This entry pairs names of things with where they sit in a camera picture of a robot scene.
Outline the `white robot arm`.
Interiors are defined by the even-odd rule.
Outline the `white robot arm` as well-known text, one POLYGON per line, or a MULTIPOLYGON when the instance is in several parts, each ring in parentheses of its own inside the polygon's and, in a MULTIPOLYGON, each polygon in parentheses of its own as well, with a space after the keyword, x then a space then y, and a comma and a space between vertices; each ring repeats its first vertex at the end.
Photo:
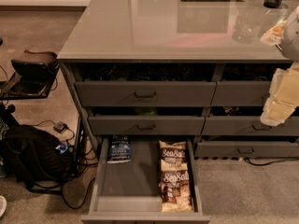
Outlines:
POLYGON ((261 37, 265 45, 276 46, 281 54, 292 61, 284 70, 278 68, 272 77, 269 97, 261 114, 261 123, 278 126, 299 106, 299 7, 261 37))

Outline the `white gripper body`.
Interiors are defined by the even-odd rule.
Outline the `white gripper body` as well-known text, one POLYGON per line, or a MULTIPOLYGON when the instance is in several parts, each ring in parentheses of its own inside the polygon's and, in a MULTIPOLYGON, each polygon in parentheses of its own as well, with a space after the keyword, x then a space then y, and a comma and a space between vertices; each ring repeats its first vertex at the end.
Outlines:
POLYGON ((276 44, 280 44, 285 24, 286 22, 282 21, 270 28, 262 35, 260 41, 268 46, 275 46, 276 44))

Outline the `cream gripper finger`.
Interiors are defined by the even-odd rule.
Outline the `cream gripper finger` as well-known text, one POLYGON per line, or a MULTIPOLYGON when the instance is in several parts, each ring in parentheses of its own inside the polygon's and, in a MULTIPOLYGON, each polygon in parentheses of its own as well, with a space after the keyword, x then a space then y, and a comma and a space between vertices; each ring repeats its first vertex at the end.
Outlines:
POLYGON ((290 117, 299 106, 299 70, 291 66, 287 70, 278 68, 270 84, 269 97, 260 121, 264 125, 278 126, 290 117))

